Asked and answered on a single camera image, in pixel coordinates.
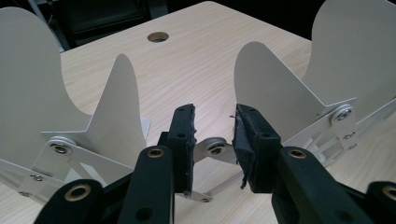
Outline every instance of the black chair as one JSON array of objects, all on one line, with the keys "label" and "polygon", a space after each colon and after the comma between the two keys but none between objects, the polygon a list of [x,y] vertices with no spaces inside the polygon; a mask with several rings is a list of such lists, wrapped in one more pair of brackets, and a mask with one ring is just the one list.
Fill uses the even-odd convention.
[{"label": "black chair", "polygon": [[69,47],[149,21],[146,0],[48,0]]}]

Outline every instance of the wood grain surface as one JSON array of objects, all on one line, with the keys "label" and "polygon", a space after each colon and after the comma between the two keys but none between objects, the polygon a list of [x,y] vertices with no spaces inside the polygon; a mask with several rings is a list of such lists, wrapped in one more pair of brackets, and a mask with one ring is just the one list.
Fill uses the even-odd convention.
[{"label": "wood grain surface", "polygon": [[[166,32],[161,43],[148,35]],[[169,129],[174,110],[195,104],[198,142],[221,136],[231,143],[235,95],[233,67],[239,50],[250,41],[268,46],[291,71],[302,77],[310,41],[212,2],[185,8],[154,21],[62,53],[64,83],[72,101],[92,114],[110,69],[120,53],[136,73],[141,115],[151,119],[148,146]],[[358,147],[330,172],[342,183],[366,190],[373,180],[396,181],[396,117],[361,139]],[[194,189],[205,192],[240,171],[240,167],[204,159],[194,167]],[[177,197],[176,223],[277,223],[270,195],[241,190],[240,183],[211,203]],[[0,222],[31,223],[41,205],[0,185]]]}]

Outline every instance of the wooden table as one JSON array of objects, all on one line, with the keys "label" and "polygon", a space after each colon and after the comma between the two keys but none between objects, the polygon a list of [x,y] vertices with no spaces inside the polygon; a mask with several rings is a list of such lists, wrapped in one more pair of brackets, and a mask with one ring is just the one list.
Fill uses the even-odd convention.
[{"label": "wooden table", "polygon": [[[166,32],[161,43],[148,35]],[[73,102],[92,114],[117,57],[132,62],[139,88],[141,115],[151,119],[148,146],[169,129],[174,110],[195,104],[198,142],[224,137],[231,143],[235,93],[233,67],[239,50],[251,41],[264,43],[296,75],[302,77],[310,57],[310,41],[212,2],[185,8],[62,54],[65,86]],[[396,116],[362,139],[331,169],[352,188],[366,190],[373,180],[396,181]],[[240,167],[205,159],[195,164],[194,189],[208,191],[240,171]],[[255,195],[240,183],[211,203],[177,197],[176,223],[276,223],[270,195]],[[32,222],[41,206],[0,185],[0,222]]]}]

